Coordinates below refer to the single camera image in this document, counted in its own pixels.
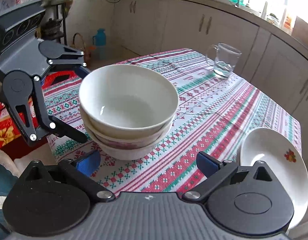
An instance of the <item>blue jug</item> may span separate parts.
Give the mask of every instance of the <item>blue jug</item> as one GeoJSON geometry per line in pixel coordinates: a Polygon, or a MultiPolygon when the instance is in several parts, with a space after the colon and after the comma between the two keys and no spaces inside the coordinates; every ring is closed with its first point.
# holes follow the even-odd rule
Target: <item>blue jug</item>
{"type": "Polygon", "coordinates": [[[104,46],[106,45],[106,35],[104,33],[105,29],[98,29],[97,34],[93,36],[93,45],[104,46]]]}

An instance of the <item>patterned tablecloth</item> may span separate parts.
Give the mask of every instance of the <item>patterned tablecloth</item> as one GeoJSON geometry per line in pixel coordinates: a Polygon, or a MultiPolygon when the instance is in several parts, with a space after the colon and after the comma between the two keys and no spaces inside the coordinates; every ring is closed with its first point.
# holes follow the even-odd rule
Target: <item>patterned tablecloth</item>
{"type": "MultiPolygon", "coordinates": [[[[246,133],[270,127],[283,134],[301,152],[297,120],[245,79],[232,74],[217,77],[205,56],[192,49],[178,49],[130,59],[157,71],[176,87],[180,106],[169,134],[144,158],[120,161],[106,155],[89,140],[79,144],[67,137],[48,138],[56,161],[76,159],[99,149],[102,163],[92,179],[116,195],[120,191],[186,192],[205,176],[196,166],[196,154],[205,151],[219,159],[236,159],[246,133]]],[[[79,113],[81,79],[72,77],[44,90],[49,114],[85,132],[79,113]]]]}

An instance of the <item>plate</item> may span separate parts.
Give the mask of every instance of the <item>plate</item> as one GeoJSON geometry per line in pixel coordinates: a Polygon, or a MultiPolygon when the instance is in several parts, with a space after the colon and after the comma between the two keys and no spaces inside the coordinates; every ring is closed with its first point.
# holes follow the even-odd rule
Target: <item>plate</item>
{"type": "Polygon", "coordinates": [[[256,128],[246,135],[238,158],[241,166],[253,166],[258,160],[268,164],[294,205],[289,229],[297,226],[308,206],[308,173],[293,144],[272,129],[256,128]]]}

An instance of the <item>blue gripper pad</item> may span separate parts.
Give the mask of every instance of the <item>blue gripper pad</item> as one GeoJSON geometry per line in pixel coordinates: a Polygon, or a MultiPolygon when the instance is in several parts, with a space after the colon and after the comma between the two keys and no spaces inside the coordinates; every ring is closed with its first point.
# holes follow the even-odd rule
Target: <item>blue gripper pad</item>
{"type": "Polygon", "coordinates": [[[76,164],[76,169],[83,173],[84,175],[90,177],[94,171],[100,166],[101,164],[101,155],[98,150],[94,150],[83,160],[79,160],[76,164]]]}
{"type": "Polygon", "coordinates": [[[217,163],[209,160],[200,152],[196,156],[196,165],[207,178],[219,170],[219,165],[217,165],[217,163]]]}

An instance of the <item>bowl rim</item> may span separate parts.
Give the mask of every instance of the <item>bowl rim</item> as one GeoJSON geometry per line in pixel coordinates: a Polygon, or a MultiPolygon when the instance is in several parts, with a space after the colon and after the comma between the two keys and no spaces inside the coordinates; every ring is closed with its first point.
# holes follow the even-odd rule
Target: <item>bowl rim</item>
{"type": "Polygon", "coordinates": [[[91,73],[89,73],[86,77],[85,77],[81,84],[80,84],[80,87],[79,87],[79,91],[78,91],[78,99],[80,101],[80,105],[82,106],[83,110],[87,113],[87,115],[89,117],[91,117],[93,120],[95,120],[96,122],[99,122],[105,126],[109,126],[111,127],[112,129],[119,129],[119,130],[122,130],[122,131],[145,131],[145,130],[151,130],[153,128],[156,128],[158,126],[163,126],[169,119],[171,119],[173,116],[176,115],[176,112],[177,112],[177,109],[178,109],[178,106],[180,105],[180,97],[179,97],[179,94],[177,92],[177,89],[176,87],[166,78],[164,77],[162,74],[154,71],[154,70],[151,70],[149,68],[145,68],[145,67],[142,67],[142,66],[138,66],[138,65],[133,65],[133,64],[112,64],[112,65],[107,65],[107,66],[103,66],[103,67],[100,67],[98,69],[95,69],[93,70],[91,73]],[[161,76],[161,78],[164,78],[165,80],[167,80],[171,86],[173,87],[176,95],[177,95],[177,106],[176,106],[176,109],[175,111],[173,112],[172,115],[170,115],[167,119],[165,119],[164,121],[160,122],[160,123],[157,123],[157,124],[154,124],[154,125],[151,125],[151,126],[146,126],[146,127],[123,127],[123,126],[117,126],[117,125],[113,125],[113,124],[110,124],[108,122],[104,122],[104,121],[100,121],[100,120],[95,120],[95,118],[93,117],[93,115],[86,110],[86,108],[83,106],[83,104],[81,104],[81,88],[82,88],[82,83],[84,82],[85,78],[87,78],[89,75],[91,75],[93,72],[95,71],[101,71],[103,70],[104,68],[108,68],[108,67],[113,67],[113,66],[132,66],[132,67],[136,67],[136,68],[142,68],[142,69],[145,69],[146,71],[149,71],[149,72],[154,72],[155,74],[161,76]]]}
{"type": "MultiPolygon", "coordinates": [[[[274,129],[272,129],[272,128],[268,128],[268,127],[255,127],[255,128],[253,128],[252,130],[250,130],[250,131],[246,134],[246,136],[244,137],[244,139],[243,139],[243,141],[242,141],[242,143],[241,143],[241,148],[240,148],[240,153],[239,153],[239,165],[242,165],[242,156],[244,156],[244,154],[242,154],[242,151],[243,151],[244,143],[246,142],[246,138],[248,137],[248,135],[249,135],[250,133],[254,132],[255,130],[260,130],[260,129],[262,129],[262,130],[271,130],[271,131],[274,131],[275,133],[278,133],[278,134],[281,135],[287,142],[290,143],[290,145],[292,146],[292,147],[291,147],[292,150],[293,150],[294,152],[296,152],[296,153],[301,157],[301,160],[302,160],[301,163],[302,163],[302,165],[303,165],[304,168],[305,168],[305,174],[306,174],[306,177],[307,177],[306,182],[307,182],[307,186],[308,186],[308,171],[307,171],[305,162],[304,162],[304,160],[303,160],[303,158],[302,158],[302,155],[299,153],[299,151],[296,149],[296,147],[295,147],[284,135],[282,135],[281,133],[279,133],[278,131],[276,131],[276,130],[274,130],[274,129]]],[[[303,217],[302,217],[301,219],[299,219],[298,222],[297,222],[293,227],[289,227],[288,229],[295,228],[297,225],[299,225],[299,223],[301,222],[301,220],[303,219],[303,217]]]]}
{"type": "Polygon", "coordinates": [[[91,137],[91,139],[93,141],[95,141],[97,144],[99,144],[99,146],[102,148],[102,146],[105,146],[106,148],[109,148],[110,150],[115,150],[115,151],[124,151],[125,153],[132,153],[134,151],[141,151],[145,148],[150,148],[150,147],[153,147],[154,145],[158,144],[163,138],[165,138],[165,136],[169,133],[169,131],[171,130],[173,126],[173,123],[171,122],[170,126],[169,126],[169,129],[166,131],[166,133],[164,134],[161,134],[154,142],[150,143],[149,145],[146,145],[144,147],[141,147],[141,148],[137,148],[137,149],[130,149],[130,150],[124,150],[124,149],[116,149],[116,148],[113,148],[113,147],[110,147],[110,146],[107,146],[106,144],[102,143],[96,136],[95,134],[91,131],[91,129],[89,129],[88,127],[85,128],[86,132],[88,133],[88,135],[91,137]]]}
{"type": "Polygon", "coordinates": [[[89,130],[91,130],[91,132],[93,134],[96,134],[98,136],[102,136],[104,139],[106,140],[110,140],[110,141],[113,141],[113,142],[118,142],[118,143],[138,143],[138,142],[142,142],[144,139],[150,137],[150,136],[153,136],[155,134],[157,134],[158,136],[160,132],[162,132],[168,125],[170,125],[171,122],[173,122],[174,118],[169,122],[169,123],[166,123],[159,131],[157,131],[156,133],[153,133],[152,135],[149,135],[149,136],[145,136],[145,137],[141,137],[141,138],[137,138],[137,139],[118,139],[118,138],[113,138],[113,137],[110,137],[108,135],[105,135],[103,133],[101,133],[100,131],[98,131],[91,123],[91,121],[89,120],[88,118],[88,115],[87,113],[85,112],[85,110],[83,109],[83,107],[79,107],[80,108],[80,114],[81,112],[83,111],[83,115],[86,115],[87,118],[84,118],[82,117],[82,114],[81,114],[81,118],[83,120],[83,123],[84,123],[84,126],[88,127],[89,130]]]}

